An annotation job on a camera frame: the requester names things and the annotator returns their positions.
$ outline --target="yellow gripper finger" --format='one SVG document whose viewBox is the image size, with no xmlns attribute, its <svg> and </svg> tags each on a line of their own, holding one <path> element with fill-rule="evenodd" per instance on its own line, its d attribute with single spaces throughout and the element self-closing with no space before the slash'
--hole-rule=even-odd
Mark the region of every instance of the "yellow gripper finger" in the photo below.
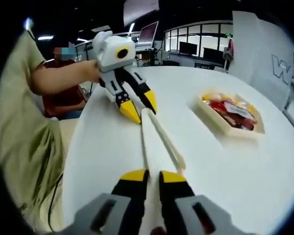
<svg viewBox="0 0 294 235">
<path fill-rule="evenodd" d="M 156 96 L 152 90 L 149 90 L 144 93 L 146 98 L 148 99 L 150 105 L 145 104 L 147 108 L 150 108 L 154 114 L 157 113 L 157 102 L 156 102 Z"/>
<path fill-rule="evenodd" d="M 123 102 L 120 105 L 120 111 L 123 113 L 125 116 L 127 116 L 129 119 L 133 120 L 134 122 L 141 124 L 141 118 L 138 115 L 138 112 L 132 102 L 132 100 L 128 100 Z"/>
</svg>

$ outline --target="desk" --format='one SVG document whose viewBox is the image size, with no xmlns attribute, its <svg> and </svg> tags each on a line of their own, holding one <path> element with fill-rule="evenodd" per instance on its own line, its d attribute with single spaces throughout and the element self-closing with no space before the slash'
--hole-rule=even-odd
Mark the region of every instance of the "desk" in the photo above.
<svg viewBox="0 0 294 235">
<path fill-rule="evenodd" d="M 180 54 L 178 52 L 170 51 L 170 60 L 179 62 L 181 66 L 194 67 L 195 64 L 207 65 L 207 66 L 217 66 L 224 67 L 224 64 L 215 63 L 212 61 L 205 60 L 204 58 L 199 58 L 197 56 Z"/>
<path fill-rule="evenodd" d="M 138 49 L 136 48 L 136 55 L 139 55 L 141 54 L 142 56 L 143 55 L 146 55 L 146 54 L 149 54 L 149 65 L 150 66 L 155 66 L 155 55 L 156 55 L 156 50 L 155 48 L 150 48 L 150 49 Z"/>
<path fill-rule="evenodd" d="M 294 128 L 262 94 L 241 80 L 213 70 L 145 67 L 138 72 L 155 91 L 159 121 L 186 162 L 185 177 L 232 216 L 244 232 L 270 234 L 294 207 Z M 266 135 L 257 143 L 225 141 L 194 114 L 194 97 L 210 87 L 239 93 L 261 113 Z M 138 110 L 142 104 L 125 85 Z M 76 126 L 63 178 L 63 212 L 69 225 L 75 212 L 119 177 L 144 167 L 141 126 L 123 117 L 97 86 Z M 156 132 L 146 147 L 154 169 L 175 171 Z"/>
</svg>

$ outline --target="person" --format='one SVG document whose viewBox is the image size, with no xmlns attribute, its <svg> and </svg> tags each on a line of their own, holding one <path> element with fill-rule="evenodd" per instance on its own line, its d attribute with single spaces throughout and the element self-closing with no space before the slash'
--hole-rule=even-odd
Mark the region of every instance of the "person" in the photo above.
<svg viewBox="0 0 294 235">
<path fill-rule="evenodd" d="M 61 54 L 62 42 L 55 42 L 54 60 L 46 63 L 46 68 L 61 68 L 74 64 L 72 59 L 64 60 Z M 56 117 L 59 120 L 78 118 L 85 107 L 88 98 L 79 85 L 70 87 L 62 92 L 43 96 L 45 116 L 48 118 Z"/>
<path fill-rule="evenodd" d="M 14 203 L 37 231 L 58 231 L 62 173 L 76 119 L 44 117 L 31 92 L 58 94 L 85 81 L 98 83 L 95 60 L 45 68 L 31 32 L 24 31 L 0 77 L 0 169 Z"/>
</svg>

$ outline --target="black cable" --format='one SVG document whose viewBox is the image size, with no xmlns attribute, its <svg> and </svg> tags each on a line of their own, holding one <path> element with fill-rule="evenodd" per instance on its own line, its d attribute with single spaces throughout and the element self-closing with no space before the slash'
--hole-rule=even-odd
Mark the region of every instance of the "black cable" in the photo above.
<svg viewBox="0 0 294 235">
<path fill-rule="evenodd" d="M 162 46 L 163 46 L 163 41 L 164 41 L 164 40 L 162 40 L 162 42 L 161 42 L 161 46 L 160 46 L 160 48 L 157 50 L 157 52 L 156 52 L 156 54 L 155 54 L 155 55 L 157 55 L 157 54 L 158 54 L 158 52 L 161 50 L 161 48 L 162 48 Z"/>
<path fill-rule="evenodd" d="M 93 92 L 93 82 L 92 82 L 92 84 L 90 85 L 90 95 L 92 95 L 92 92 Z"/>
<path fill-rule="evenodd" d="M 136 60 L 136 63 L 137 63 L 137 67 L 139 67 L 139 61 L 140 61 L 140 59 L 138 58 L 137 55 L 135 55 L 135 60 Z"/>
<path fill-rule="evenodd" d="M 30 37 L 31 37 L 34 41 L 36 41 L 34 35 L 33 35 L 30 31 L 28 31 L 28 30 L 26 30 L 26 31 L 28 32 L 28 34 L 30 35 Z"/>
<path fill-rule="evenodd" d="M 52 227 L 51 227 L 51 223 L 50 223 L 50 217 L 51 217 L 51 207 L 52 207 L 52 203 L 54 201 L 54 197 L 55 197 L 55 193 L 57 191 L 57 188 L 58 188 L 58 184 L 60 182 L 60 180 L 62 179 L 62 176 L 63 176 L 63 173 L 60 175 L 57 183 L 55 184 L 55 188 L 54 188 L 54 191 L 53 191 L 53 196 L 52 196 L 52 199 L 51 199 L 51 202 L 50 202 L 50 207 L 49 207 L 49 211 L 48 211 L 48 224 L 49 224 L 49 227 L 51 229 L 51 231 L 53 231 Z"/>
</svg>

